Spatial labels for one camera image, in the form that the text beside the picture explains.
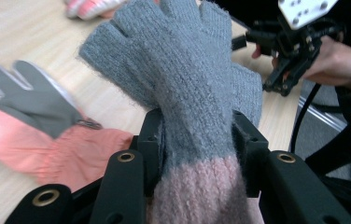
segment pink glove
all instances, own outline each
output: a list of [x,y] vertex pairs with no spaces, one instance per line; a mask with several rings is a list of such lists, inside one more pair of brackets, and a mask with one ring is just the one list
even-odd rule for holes
[[0,161],[38,184],[80,189],[102,177],[109,157],[132,138],[87,118],[33,64],[17,61],[13,74],[0,67]]
[[65,15],[68,18],[81,18],[84,21],[95,17],[111,19],[118,8],[127,0],[64,0],[67,4]]

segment white bracket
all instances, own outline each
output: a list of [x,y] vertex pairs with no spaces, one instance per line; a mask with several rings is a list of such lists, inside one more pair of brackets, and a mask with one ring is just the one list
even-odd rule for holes
[[338,0],[278,0],[278,7],[293,30],[326,15]]

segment wooden table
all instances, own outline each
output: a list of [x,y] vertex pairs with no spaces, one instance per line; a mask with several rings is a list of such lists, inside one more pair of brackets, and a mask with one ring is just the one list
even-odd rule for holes
[[[77,56],[87,35],[101,22],[69,20],[63,0],[0,0],[0,64],[9,68],[15,60],[26,60],[44,68],[76,99],[81,109],[106,128],[139,134],[145,111],[118,87],[103,80]],[[233,34],[245,30],[233,25]],[[271,59],[252,60],[254,49],[234,52],[233,59],[265,78],[272,71]],[[298,106],[300,86],[287,97],[264,93],[259,129],[269,140],[270,149],[288,149]],[[36,183],[0,163],[0,223]]]

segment human hand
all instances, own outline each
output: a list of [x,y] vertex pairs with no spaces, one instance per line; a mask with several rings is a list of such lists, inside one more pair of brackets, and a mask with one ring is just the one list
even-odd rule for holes
[[[319,84],[345,86],[351,90],[351,47],[329,36],[321,37],[321,42],[316,60],[302,77]],[[257,46],[251,57],[256,59],[259,56],[260,46]],[[274,67],[277,62],[277,58],[272,60]]]

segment knitted glove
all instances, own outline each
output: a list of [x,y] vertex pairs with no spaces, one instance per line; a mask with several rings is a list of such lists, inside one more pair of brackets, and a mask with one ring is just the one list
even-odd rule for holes
[[[205,15],[191,2],[161,1],[160,10],[149,1],[132,1],[99,27],[80,53],[89,63],[110,63],[106,72],[120,71],[117,77],[126,83],[152,92],[162,110],[167,159],[151,221],[248,222],[232,144],[232,101],[224,98],[231,91],[229,82],[221,81],[230,64],[208,48]],[[89,61],[87,45],[105,48],[113,60]]]
[[133,135],[101,129],[42,69],[17,61],[0,66],[0,161],[38,184],[72,191],[103,176],[109,157]]
[[[196,7],[193,1],[188,1],[184,7]],[[172,13],[172,6],[164,2],[160,4],[163,11]],[[208,41],[207,47],[212,48],[213,55],[216,55],[218,63],[227,64],[222,71],[223,76],[219,77],[218,82],[229,85],[232,90],[232,109],[242,112],[255,126],[258,126],[261,114],[262,89],[260,75],[250,71],[237,63],[229,66],[232,55],[232,21],[228,13],[220,9],[217,5],[210,2],[200,4],[200,15],[185,15],[184,13],[176,14],[173,11],[174,18],[180,18],[185,21],[200,20],[201,29],[197,31],[202,33],[202,38]],[[196,24],[186,22],[184,24],[190,29],[197,29]],[[130,95],[137,103],[152,109],[158,107],[153,99],[149,83],[143,85],[136,81],[129,73],[149,73],[149,67],[144,64],[135,64],[131,58],[137,54],[137,49],[125,51],[120,46],[108,45],[112,38],[112,29],[117,25],[113,22],[104,22],[89,36],[80,49],[80,56],[88,62],[93,69],[100,72],[105,78],[110,79]]]

